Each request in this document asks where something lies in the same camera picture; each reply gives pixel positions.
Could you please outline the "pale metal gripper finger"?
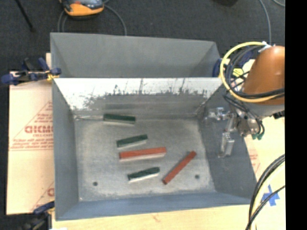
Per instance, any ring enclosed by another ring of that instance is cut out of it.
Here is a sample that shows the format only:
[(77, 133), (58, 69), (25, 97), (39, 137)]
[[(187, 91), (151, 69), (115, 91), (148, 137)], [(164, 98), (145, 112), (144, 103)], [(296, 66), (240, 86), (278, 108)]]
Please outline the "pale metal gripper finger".
[(230, 132), (222, 133), (222, 140), (220, 145), (220, 150), (218, 153), (218, 158), (229, 157), (232, 154), (235, 140)]
[(205, 116), (206, 122), (220, 122), (232, 118), (232, 113), (223, 107), (210, 108)]

